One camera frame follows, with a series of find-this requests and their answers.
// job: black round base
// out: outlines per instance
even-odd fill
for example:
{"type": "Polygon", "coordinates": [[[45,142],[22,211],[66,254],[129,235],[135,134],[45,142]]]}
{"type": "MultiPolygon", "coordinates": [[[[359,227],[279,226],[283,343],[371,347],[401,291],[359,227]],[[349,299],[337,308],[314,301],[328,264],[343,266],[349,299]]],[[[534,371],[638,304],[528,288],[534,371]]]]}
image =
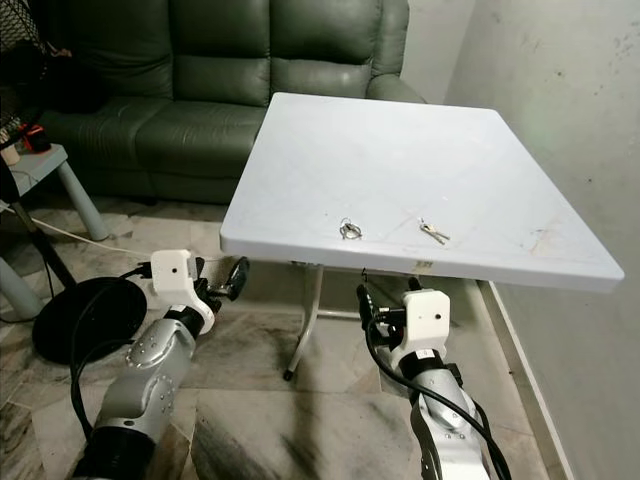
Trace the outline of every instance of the black round base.
{"type": "MultiPolygon", "coordinates": [[[[147,312],[147,299],[135,283],[116,277],[92,278],[56,295],[38,315],[33,325],[33,345],[45,359],[68,365],[71,335],[78,316],[96,295],[76,332],[76,360],[106,340],[131,338],[147,312]]],[[[98,360],[117,350],[114,346],[98,352],[98,360]]]]}

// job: table leg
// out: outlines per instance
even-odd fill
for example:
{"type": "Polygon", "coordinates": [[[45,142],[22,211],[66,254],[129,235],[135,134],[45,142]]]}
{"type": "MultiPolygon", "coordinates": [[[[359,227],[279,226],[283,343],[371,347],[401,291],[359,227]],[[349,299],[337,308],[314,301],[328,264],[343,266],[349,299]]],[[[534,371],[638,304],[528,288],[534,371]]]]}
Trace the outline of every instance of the table leg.
{"type": "Polygon", "coordinates": [[[302,357],[302,352],[309,341],[311,331],[313,330],[316,320],[318,319],[318,310],[320,307],[320,293],[322,292],[322,277],[324,274],[324,267],[308,266],[305,272],[305,285],[304,285],[304,319],[302,325],[302,333],[298,340],[298,346],[296,351],[289,361],[289,366],[282,376],[286,381],[293,378],[293,372],[295,372],[298,362],[302,357]]]}
{"type": "Polygon", "coordinates": [[[35,318],[44,303],[29,285],[0,257],[0,289],[22,320],[35,318]]]}
{"type": "Polygon", "coordinates": [[[93,240],[104,240],[107,238],[109,231],[102,221],[100,213],[91,201],[91,198],[89,198],[89,195],[87,195],[87,192],[85,192],[76,174],[71,170],[69,164],[66,161],[62,162],[57,168],[57,171],[58,175],[60,175],[60,180],[62,180],[64,184],[64,188],[67,189],[69,197],[71,197],[71,201],[76,207],[78,214],[80,214],[82,223],[87,227],[91,238],[93,240]]]}

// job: white power cord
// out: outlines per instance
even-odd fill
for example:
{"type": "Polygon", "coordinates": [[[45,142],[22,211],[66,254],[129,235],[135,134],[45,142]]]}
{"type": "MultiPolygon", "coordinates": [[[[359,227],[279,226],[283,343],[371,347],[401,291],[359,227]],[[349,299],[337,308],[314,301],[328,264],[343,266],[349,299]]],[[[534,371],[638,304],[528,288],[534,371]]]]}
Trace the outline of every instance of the white power cord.
{"type": "MultiPolygon", "coordinates": [[[[16,215],[16,212],[12,208],[6,207],[4,205],[0,205],[0,208],[2,209],[2,211],[7,211],[9,213],[13,213],[14,215],[16,215]]],[[[54,232],[58,232],[62,235],[66,235],[67,237],[71,237],[76,240],[80,240],[81,242],[88,243],[89,245],[93,245],[94,247],[100,247],[100,248],[104,248],[105,250],[111,250],[114,252],[130,253],[132,255],[138,255],[142,257],[151,257],[151,253],[149,252],[140,252],[138,250],[129,250],[126,248],[119,248],[119,247],[110,247],[109,245],[103,245],[101,243],[94,242],[93,240],[89,240],[88,238],[81,237],[80,235],[76,235],[74,233],[67,232],[66,230],[62,230],[61,228],[54,227],[53,225],[49,225],[47,222],[38,220],[37,218],[31,217],[31,219],[34,221],[34,223],[37,223],[38,225],[42,225],[43,227],[53,230],[54,232]]],[[[224,257],[219,257],[219,258],[203,257],[203,258],[205,259],[206,262],[217,262],[222,260],[224,257]]]]}

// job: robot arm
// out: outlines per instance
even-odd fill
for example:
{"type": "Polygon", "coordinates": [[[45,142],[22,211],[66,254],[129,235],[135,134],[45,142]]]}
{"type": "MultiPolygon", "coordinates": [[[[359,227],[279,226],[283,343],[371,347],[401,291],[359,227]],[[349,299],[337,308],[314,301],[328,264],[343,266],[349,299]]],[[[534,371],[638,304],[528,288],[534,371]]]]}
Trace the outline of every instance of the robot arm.
{"type": "Polygon", "coordinates": [[[211,329],[219,296],[237,298],[249,263],[242,258],[227,284],[209,288],[186,250],[155,252],[151,273],[156,292],[171,303],[131,346],[126,367],[109,386],[74,479],[138,480],[169,425],[175,395],[191,364],[196,338],[211,329]]]}
{"type": "MultiPolygon", "coordinates": [[[[405,293],[404,308],[400,309],[378,308],[366,287],[358,288],[362,326],[368,330],[368,343],[371,340],[374,344],[370,352],[378,363],[375,347],[388,347],[391,369],[399,369],[404,379],[477,419],[476,405],[462,389],[457,366],[443,362],[449,335],[449,298],[442,292],[422,289],[415,279],[410,286],[413,291],[405,293]],[[386,328],[388,336],[378,326],[386,328]]],[[[454,410],[424,393],[412,390],[410,401],[411,427],[422,451],[422,478],[489,480],[476,430],[454,410]]]]}

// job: red object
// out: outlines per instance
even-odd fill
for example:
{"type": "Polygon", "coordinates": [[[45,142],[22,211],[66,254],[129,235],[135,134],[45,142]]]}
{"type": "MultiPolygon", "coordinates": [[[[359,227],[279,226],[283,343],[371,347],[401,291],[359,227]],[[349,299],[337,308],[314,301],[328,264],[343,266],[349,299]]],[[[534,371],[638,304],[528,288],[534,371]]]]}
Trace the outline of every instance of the red object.
{"type": "Polygon", "coordinates": [[[40,125],[33,125],[23,137],[24,146],[27,150],[34,153],[42,153],[51,149],[51,142],[47,139],[44,128],[40,125]]]}

